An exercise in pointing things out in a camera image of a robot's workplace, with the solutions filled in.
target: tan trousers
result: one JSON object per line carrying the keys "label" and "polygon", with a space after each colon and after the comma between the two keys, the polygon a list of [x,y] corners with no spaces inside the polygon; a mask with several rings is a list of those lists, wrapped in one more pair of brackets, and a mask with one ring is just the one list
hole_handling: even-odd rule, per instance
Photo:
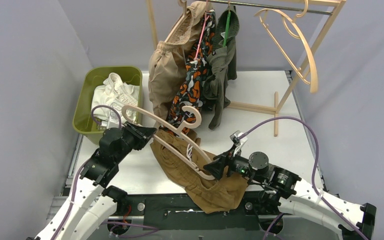
{"label": "tan trousers", "polygon": [[[159,130],[156,135],[186,156],[188,147],[186,141],[163,130]],[[151,143],[150,146],[167,177],[174,183],[183,186],[193,202],[205,213],[229,211],[239,206],[245,189],[248,187],[247,180],[241,175],[234,173],[232,176],[226,177],[226,168],[224,177],[219,181],[206,180],[157,141]],[[210,152],[207,152],[207,155],[211,159],[215,156]],[[195,149],[192,151],[192,161],[200,169],[207,164]]]}
{"label": "tan trousers", "polygon": [[149,59],[149,100],[153,113],[162,119],[167,114],[186,79],[185,57],[201,35],[201,18],[206,10],[206,3],[195,1],[187,7],[186,20],[167,41],[160,41]]}

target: gray wall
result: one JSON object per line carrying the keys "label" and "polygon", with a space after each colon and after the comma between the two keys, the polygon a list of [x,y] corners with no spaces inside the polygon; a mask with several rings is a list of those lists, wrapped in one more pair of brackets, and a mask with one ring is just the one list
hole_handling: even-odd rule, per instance
{"label": "gray wall", "polygon": [[[74,26],[93,66],[134,65],[148,69],[154,51],[148,10],[145,0],[59,0]],[[270,0],[245,0],[243,2],[285,5]],[[303,7],[301,4],[286,4]],[[216,17],[227,7],[213,4]],[[164,41],[182,13],[177,0],[153,0],[158,39]],[[237,67],[239,70],[290,70],[266,30],[254,14],[256,7],[238,6],[240,31],[237,37]],[[321,16],[308,13],[297,23],[305,36],[310,38]],[[293,61],[298,61],[304,51],[302,43],[288,35],[281,17],[271,12],[267,22],[276,38]]]}
{"label": "gray wall", "polygon": [[349,0],[315,55],[320,90],[296,91],[327,188],[377,206],[384,239],[384,1]]}
{"label": "gray wall", "polygon": [[34,237],[45,226],[91,67],[57,0],[0,0],[0,240]]}

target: green hanger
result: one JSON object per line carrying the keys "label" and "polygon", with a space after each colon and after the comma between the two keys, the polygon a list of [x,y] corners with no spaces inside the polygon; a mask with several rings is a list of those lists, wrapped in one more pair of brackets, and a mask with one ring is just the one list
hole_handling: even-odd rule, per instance
{"label": "green hanger", "polygon": [[224,41],[223,41],[223,47],[226,47],[226,42],[228,41],[229,36],[229,23],[231,22],[231,5],[229,1],[229,13],[227,14],[227,21],[226,21],[226,29],[224,30]]}

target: clothes hanger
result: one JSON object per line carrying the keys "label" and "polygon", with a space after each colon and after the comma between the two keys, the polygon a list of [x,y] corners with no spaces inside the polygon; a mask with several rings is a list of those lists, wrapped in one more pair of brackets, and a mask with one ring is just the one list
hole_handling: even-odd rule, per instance
{"label": "clothes hanger", "polygon": [[224,30],[223,47],[226,47],[226,43],[228,42],[229,37],[229,24],[231,22],[231,0],[229,0],[227,3],[227,9],[229,9],[229,12],[227,13],[226,29]]}
{"label": "clothes hanger", "polygon": [[205,3],[205,14],[204,14],[205,19],[204,19],[204,24],[202,25],[201,36],[199,37],[198,47],[196,48],[196,54],[195,54],[194,60],[198,59],[198,53],[200,52],[201,41],[203,40],[205,26],[207,24],[207,20],[210,18],[210,16],[207,15],[207,9],[208,9],[208,0],[206,0],[206,3]]}
{"label": "clothes hanger", "polygon": [[176,25],[174,25],[173,29],[171,29],[170,33],[168,34],[167,38],[165,39],[164,42],[168,42],[172,35],[179,29],[179,27],[182,25],[182,23],[186,20],[187,16],[187,7],[188,7],[188,1],[187,0],[177,0],[177,3],[179,4],[180,7],[183,8],[183,14],[180,17],[180,19],[176,22]]}
{"label": "clothes hanger", "polygon": [[[311,51],[310,45],[307,42],[303,32],[300,30],[298,25],[296,24],[296,19],[303,17],[309,8],[309,0],[304,0],[305,2],[305,7],[302,13],[298,13],[295,15],[293,19],[291,19],[286,13],[284,13],[281,10],[278,9],[268,9],[268,8],[263,8],[259,10],[254,16],[259,17],[259,21],[261,25],[265,28],[267,31],[268,35],[271,37],[271,39],[274,41],[274,43],[277,45],[279,48],[280,52],[283,54],[283,56],[286,58],[290,66],[293,68],[293,70],[296,72],[298,77],[307,85],[310,85],[310,93],[317,93],[318,88],[319,88],[319,78],[317,74],[317,68],[316,68],[316,62],[314,60],[314,55],[313,52]],[[282,46],[279,44],[279,42],[276,40],[275,36],[272,34],[272,32],[269,30],[269,25],[265,22],[267,18],[267,14],[269,11],[273,11],[281,15],[282,17],[282,22],[283,26],[285,27],[286,31],[288,32],[289,35],[291,35],[295,39],[300,39],[302,41],[302,44],[304,46],[305,52],[308,57],[308,69],[305,74],[301,73],[301,68],[298,68],[295,66],[295,64],[292,62],[292,60],[289,58],[289,56],[286,54],[285,50],[282,48]],[[295,29],[296,34],[291,31],[289,28],[287,21],[292,25],[292,27]],[[306,78],[310,74],[311,81],[308,81]]]}
{"label": "clothes hanger", "polygon": [[[200,112],[196,108],[194,108],[193,106],[183,106],[181,109],[185,112],[190,112],[190,113],[194,114],[196,121],[194,123],[182,121],[180,126],[178,128],[175,128],[173,125],[166,122],[162,118],[160,118],[160,117],[158,117],[158,116],[156,116],[156,115],[154,115],[154,114],[152,114],[152,113],[150,113],[150,112],[148,112],[148,111],[146,111],[140,107],[137,107],[137,106],[125,105],[122,107],[121,113],[122,113],[123,117],[129,123],[132,123],[132,124],[137,124],[137,123],[134,123],[134,121],[127,115],[127,110],[136,111],[136,112],[139,112],[143,115],[146,115],[146,116],[154,119],[157,123],[162,124],[164,127],[168,128],[171,131],[173,131],[174,133],[176,133],[181,139],[185,140],[189,145],[191,145],[198,152],[199,155],[201,155],[203,157],[203,159],[207,163],[212,163],[213,161],[211,160],[211,158],[200,148],[200,146],[198,146],[198,144],[196,142],[192,141],[192,139],[190,139],[188,136],[186,136],[186,134],[184,134],[182,132],[183,128],[195,129],[195,128],[199,127],[199,125],[201,125],[202,117],[201,117]],[[207,175],[203,171],[201,171],[201,169],[193,161],[190,161],[186,156],[184,156],[177,149],[175,149],[173,146],[171,146],[170,144],[168,144],[167,142],[162,140],[159,136],[153,135],[152,138],[154,140],[156,140],[157,142],[159,142],[160,144],[162,144],[168,150],[170,150],[170,152],[174,153],[179,159],[181,159],[185,164],[187,164],[189,167],[191,167],[202,178],[204,178],[206,180],[214,180],[215,179],[214,176]]]}

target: metal rod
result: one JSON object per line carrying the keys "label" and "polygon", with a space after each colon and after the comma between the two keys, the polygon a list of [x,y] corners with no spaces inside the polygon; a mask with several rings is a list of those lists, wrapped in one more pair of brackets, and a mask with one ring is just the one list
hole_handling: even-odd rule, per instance
{"label": "metal rod", "polygon": [[[208,0],[208,2],[215,3],[215,4],[228,4],[229,3],[229,1],[222,1],[222,0]],[[257,7],[257,8],[265,8],[265,9],[278,9],[278,10],[296,11],[296,12],[304,11],[304,9],[296,8],[296,7],[263,5],[263,4],[237,2],[237,1],[231,1],[230,4],[231,5],[236,5],[236,6],[248,6],[248,7]],[[307,11],[307,13],[329,15],[329,16],[332,15],[331,11],[319,11],[319,10],[310,10],[310,9]]]}

